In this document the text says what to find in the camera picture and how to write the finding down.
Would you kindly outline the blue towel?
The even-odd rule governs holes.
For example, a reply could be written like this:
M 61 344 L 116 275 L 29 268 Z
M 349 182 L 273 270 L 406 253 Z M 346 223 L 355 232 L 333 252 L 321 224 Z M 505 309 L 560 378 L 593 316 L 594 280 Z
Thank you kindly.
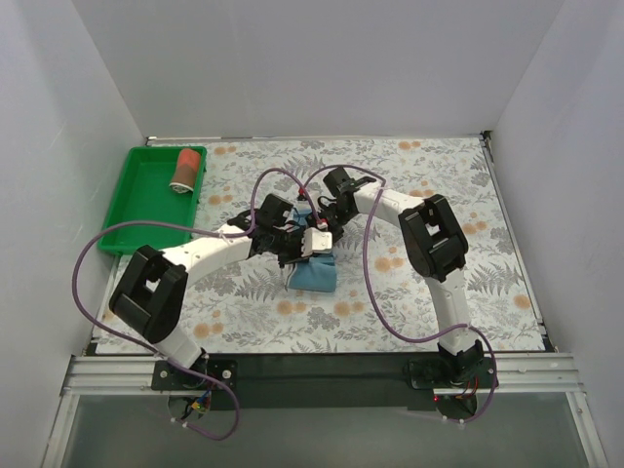
M 312 293 L 334 293 L 336 290 L 337 269 L 332 249 L 290 264 L 287 271 L 287 290 Z

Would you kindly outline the orange brown bear towel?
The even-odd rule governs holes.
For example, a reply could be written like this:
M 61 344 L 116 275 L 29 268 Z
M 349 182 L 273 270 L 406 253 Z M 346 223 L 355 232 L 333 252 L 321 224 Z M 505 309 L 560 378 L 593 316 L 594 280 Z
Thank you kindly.
M 191 148 L 179 151 L 175 172 L 170 181 L 170 188 L 175 193 L 193 192 L 200 172 L 201 154 Z

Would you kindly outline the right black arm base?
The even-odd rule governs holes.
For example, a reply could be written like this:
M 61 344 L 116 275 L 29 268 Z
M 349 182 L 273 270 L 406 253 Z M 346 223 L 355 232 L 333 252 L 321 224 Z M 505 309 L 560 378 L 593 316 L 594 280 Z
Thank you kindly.
M 409 359 L 403 367 L 407 383 L 416 390 L 437 388 L 464 389 L 468 384 L 477 384 L 477 389 L 489 389 L 497 386 L 493 376 L 491 358 L 483 358 L 480 362 L 466 369 L 456 369 L 448 360 L 434 353 L 423 353 Z

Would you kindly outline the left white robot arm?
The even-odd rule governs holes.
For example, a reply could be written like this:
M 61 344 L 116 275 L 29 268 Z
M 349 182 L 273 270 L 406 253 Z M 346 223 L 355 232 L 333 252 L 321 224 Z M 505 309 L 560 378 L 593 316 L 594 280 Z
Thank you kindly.
M 270 194 L 260 208 L 228 219 L 214 237 L 201 236 L 161 251 L 139 248 L 109 299 L 109 309 L 156 353 L 193 368 L 204 351 L 179 323 L 187 289 L 256 255 L 274 254 L 280 265 L 300 259 L 306 226 L 290 219 L 292 209 Z

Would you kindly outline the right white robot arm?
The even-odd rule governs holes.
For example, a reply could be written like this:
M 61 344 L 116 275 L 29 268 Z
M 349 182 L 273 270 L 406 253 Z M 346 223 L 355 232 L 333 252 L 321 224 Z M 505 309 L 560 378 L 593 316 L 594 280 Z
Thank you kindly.
M 376 218 L 401 230 L 409 263 L 424 279 L 431 295 L 439 331 L 429 337 L 409 338 L 392 329 L 378 306 L 375 314 L 392 335 L 404 342 L 438 342 L 442 376 L 452 383 L 477 381 L 484 363 L 484 341 L 470 325 L 464 267 L 467 239 L 448 200 L 403 194 L 385 187 L 370 175 L 356 179 L 343 166 L 332 168 L 323 183 L 333 201 L 321 207 L 320 218 L 334 236 L 356 215 L 367 218 L 363 240 Z

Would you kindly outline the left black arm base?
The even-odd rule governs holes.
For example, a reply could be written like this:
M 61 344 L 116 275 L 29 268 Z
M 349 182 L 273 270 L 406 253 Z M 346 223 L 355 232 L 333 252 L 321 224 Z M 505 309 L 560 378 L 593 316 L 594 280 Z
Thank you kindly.
M 238 363 L 225 359 L 200 359 L 192 370 L 218 380 L 230 389 L 237 383 Z M 215 388 L 218 385 L 187 371 L 180 370 L 167 361 L 158 361 L 152 373 L 150 388 L 155 391 L 199 391 Z

